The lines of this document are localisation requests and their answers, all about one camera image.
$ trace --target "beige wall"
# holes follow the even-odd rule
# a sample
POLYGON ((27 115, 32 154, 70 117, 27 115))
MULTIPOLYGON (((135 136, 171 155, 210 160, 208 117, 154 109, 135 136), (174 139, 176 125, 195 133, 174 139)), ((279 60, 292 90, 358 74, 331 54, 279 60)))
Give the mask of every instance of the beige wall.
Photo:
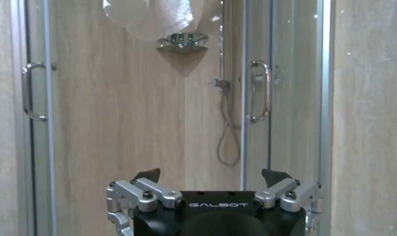
POLYGON ((334 236, 397 236, 397 0, 338 0, 334 236))
POLYGON ((162 167, 176 189, 239 189, 239 166, 216 159, 219 1, 208 2, 208 50, 183 56, 116 26, 102 1, 52 1, 59 235, 116 234, 106 186, 139 171, 162 167))
POLYGON ((0 235, 19 235, 10 0, 0 0, 0 235))

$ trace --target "shower door handle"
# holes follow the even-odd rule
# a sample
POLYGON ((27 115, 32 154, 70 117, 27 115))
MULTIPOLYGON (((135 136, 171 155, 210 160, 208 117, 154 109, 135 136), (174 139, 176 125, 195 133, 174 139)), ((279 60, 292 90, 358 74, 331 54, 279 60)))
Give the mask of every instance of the shower door handle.
POLYGON ((267 79, 267 94, 264 97, 264 110, 262 115, 259 116, 251 116, 251 122, 255 124, 260 121, 263 121, 266 119, 266 117, 268 117, 270 112, 271 112, 271 95, 272 95, 272 70, 270 68, 270 66, 266 64, 264 61, 262 60, 254 60, 251 67, 258 68, 262 67, 263 68, 263 73, 267 79))
POLYGON ((35 121, 47 121, 47 116, 38 115, 32 109, 31 105, 31 84, 32 84, 32 77, 31 71, 35 68, 46 68, 46 64, 42 62, 31 62, 23 68, 23 103, 24 103, 24 112, 30 116, 30 118, 35 121))

